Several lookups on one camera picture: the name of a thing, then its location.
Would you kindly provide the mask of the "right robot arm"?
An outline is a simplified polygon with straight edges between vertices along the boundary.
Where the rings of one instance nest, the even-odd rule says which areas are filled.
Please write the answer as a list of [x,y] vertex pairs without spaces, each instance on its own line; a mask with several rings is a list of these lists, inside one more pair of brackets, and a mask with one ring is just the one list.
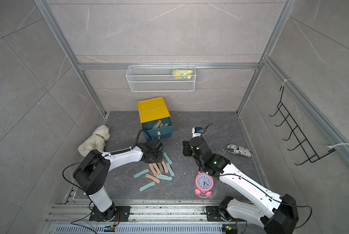
[[219,204],[224,219],[242,219],[265,230],[267,234],[292,234],[299,221],[296,200],[281,196],[240,171],[222,155],[213,153],[202,136],[183,141],[183,155],[194,158],[200,172],[237,190],[250,203],[225,197]]

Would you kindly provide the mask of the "olive fruit knife bottom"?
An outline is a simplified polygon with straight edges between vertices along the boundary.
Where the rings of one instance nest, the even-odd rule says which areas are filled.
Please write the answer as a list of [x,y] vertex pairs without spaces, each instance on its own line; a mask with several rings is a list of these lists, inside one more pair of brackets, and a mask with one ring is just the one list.
[[158,167],[160,169],[161,174],[164,174],[165,173],[165,169],[163,167],[163,164],[162,163],[157,163],[157,165],[158,165]]

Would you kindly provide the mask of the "yellow teal drawer cabinet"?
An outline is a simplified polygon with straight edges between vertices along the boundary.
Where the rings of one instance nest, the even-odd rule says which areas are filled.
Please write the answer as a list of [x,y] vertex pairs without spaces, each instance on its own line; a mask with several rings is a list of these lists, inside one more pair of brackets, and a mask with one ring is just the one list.
[[[151,138],[164,139],[172,136],[174,132],[171,116],[163,97],[139,101],[137,103],[142,129],[146,140]],[[162,124],[168,123],[167,127],[153,129],[153,126],[162,120]]]

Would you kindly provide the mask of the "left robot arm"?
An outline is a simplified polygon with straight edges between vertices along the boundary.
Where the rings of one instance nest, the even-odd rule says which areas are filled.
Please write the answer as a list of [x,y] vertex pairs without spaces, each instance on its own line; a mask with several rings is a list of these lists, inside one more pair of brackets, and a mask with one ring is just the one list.
[[73,178],[94,204],[92,218],[103,221],[115,221],[118,218],[116,206],[104,187],[111,170],[133,162],[160,163],[162,149],[163,143],[154,138],[119,151],[90,151],[74,171]]

